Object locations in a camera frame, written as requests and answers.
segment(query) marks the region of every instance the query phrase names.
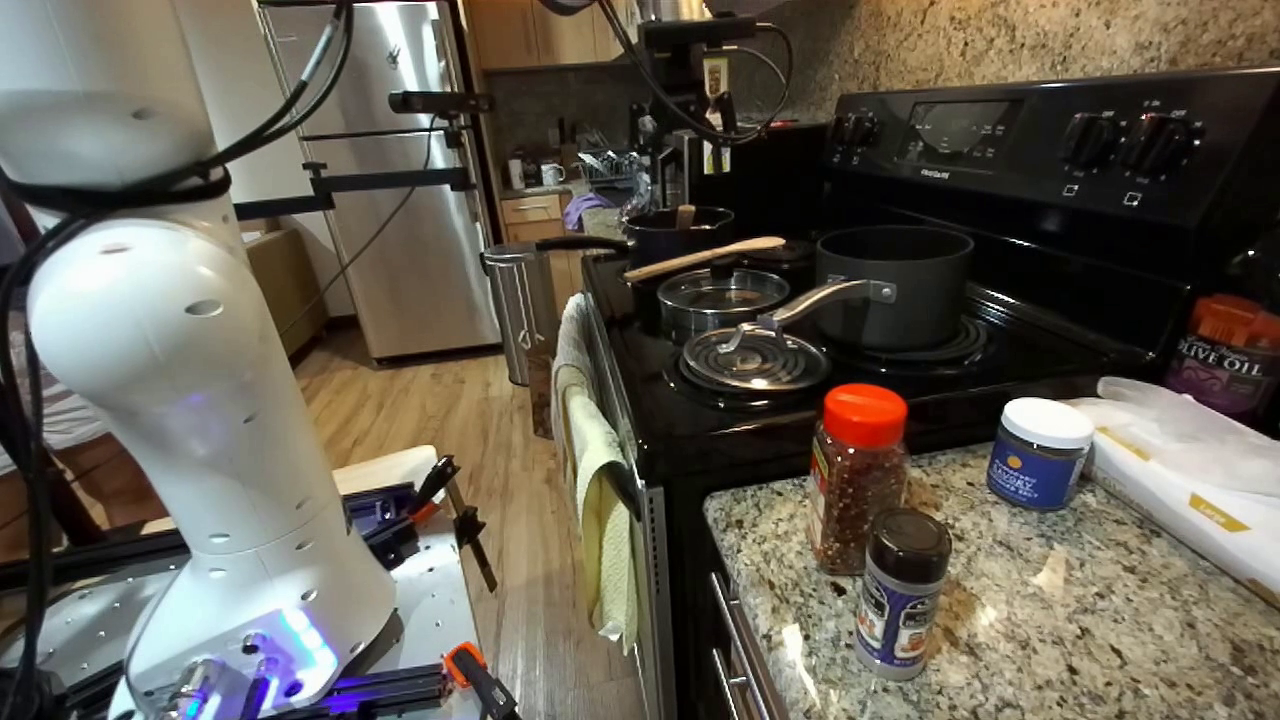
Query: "kitchen counter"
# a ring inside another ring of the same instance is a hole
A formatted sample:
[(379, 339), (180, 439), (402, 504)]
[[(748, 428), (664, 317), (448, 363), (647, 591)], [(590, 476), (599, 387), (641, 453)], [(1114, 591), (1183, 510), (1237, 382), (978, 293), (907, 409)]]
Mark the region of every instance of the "kitchen counter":
[(812, 560), (806, 482), (706, 504), (789, 715), (1275, 715), (1280, 613), (1085, 482), (1064, 513), (985, 486), (988, 445), (911, 455), (911, 504), (951, 527), (936, 658), (872, 677), (854, 582)]

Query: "pot handle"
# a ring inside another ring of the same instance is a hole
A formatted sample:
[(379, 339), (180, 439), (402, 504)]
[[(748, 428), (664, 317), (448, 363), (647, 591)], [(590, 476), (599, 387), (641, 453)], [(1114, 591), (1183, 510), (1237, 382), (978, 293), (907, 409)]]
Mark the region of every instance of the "pot handle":
[(756, 328), (780, 334), (789, 325), (798, 325), (802, 317), (809, 317), (817, 304), (828, 304), (838, 296), (870, 296), (872, 304), (895, 304), (895, 284), (888, 280), (838, 280), (838, 284), (819, 284), (798, 302), (789, 302), (783, 310), (772, 310), (764, 317), (756, 317)]
[(754, 236), (754, 239), (738, 239), (738, 243), (717, 243), (717, 249), (706, 249), (706, 253), (688, 253), (688, 257), (657, 261), (657, 263), (643, 263), (643, 268), (629, 268), (626, 280), (641, 284), (641, 280), (674, 276), (674, 271), (685, 271), (685, 268), (696, 268), (696, 263), (714, 263), (720, 257), (772, 253), (772, 249), (783, 249), (783, 243), (789, 243), (783, 236)]

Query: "refrigerator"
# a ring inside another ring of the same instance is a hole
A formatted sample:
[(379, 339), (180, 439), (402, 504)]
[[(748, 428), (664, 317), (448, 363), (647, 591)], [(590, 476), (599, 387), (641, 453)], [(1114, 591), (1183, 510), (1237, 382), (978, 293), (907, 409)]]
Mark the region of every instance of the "refrigerator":
[[(327, 17), (327, 0), (260, 0), (281, 87)], [(358, 0), (349, 70), (298, 127), (332, 198), (327, 229), (374, 359), (501, 346), (480, 268), (497, 231), (477, 111), (392, 111), (404, 91), (472, 91), (452, 0)]]

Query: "black stovetop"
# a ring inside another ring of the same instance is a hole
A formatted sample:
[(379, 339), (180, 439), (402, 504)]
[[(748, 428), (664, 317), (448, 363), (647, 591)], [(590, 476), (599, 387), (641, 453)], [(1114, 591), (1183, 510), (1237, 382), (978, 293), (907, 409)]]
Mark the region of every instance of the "black stovetop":
[(999, 293), (974, 290), (970, 325), (980, 352), (945, 363), (888, 363), (826, 339), (812, 325), (789, 334), (817, 339), (834, 356), (834, 375), (809, 391), (738, 395), (706, 391), (682, 375), (682, 346), (641, 312), (626, 284), (626, 257), (585, 263), (590, 293), (606, 317), (615, 375), (631, 403), (637, 474), (647, 486), (754, 486), (809, 468), (809, 439), (819, 395), (834, 386), (872, 382), (907, 395), (907, 449), (951, 449), (992, 439), (1009, 395), (1085, 395), (1096, 375), (1143, 372), (1137, 347), (1072, 328)]

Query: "kitchen appliance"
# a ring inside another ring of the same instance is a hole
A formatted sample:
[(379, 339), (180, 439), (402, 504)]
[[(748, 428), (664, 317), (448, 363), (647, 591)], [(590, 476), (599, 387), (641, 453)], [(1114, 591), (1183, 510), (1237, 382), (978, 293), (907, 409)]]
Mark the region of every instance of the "kitchen appliance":
[[(300, 78), (327, 11), (260, 4), (281, 86)], [(338, 206), (327, 224), (374, 359), (501, 346), (480, 268), (493, 218), (470, 91), (448, 0), (358, 0), (349, 72), (300, 127)]]
[[(854, 91), (834, 125), (789, 132), (791, 156), (756, 149), (738, 163), (717, 206), (754, 219), (738, 231), (798, 243), (859, 224), (978, 239), (951, 339), (907, 352), (828, 346), (828, 386), (872, 382), (907, 395), (907, 449), (925, 453), (992, 439), (1011, 395), (1160, 375), (1187, 304), (1223, 284), (1219, 268), (1280, 209), (1280, 132), (1268, 127), (1280, 127), (1280, 70)], [(767, 187), (817, 193), (819, 212), (764, 212)], [(707, 588), (720, 560), (706, 497), (802, 476), (828, 386), (789, 395), (688, 386), (682, 352), (637, 320), (626, 268), (585, 261), (595, 395), (641, 502), (643, 692), (657, 715), (720, 715), (714, 645), (725, 629)]]

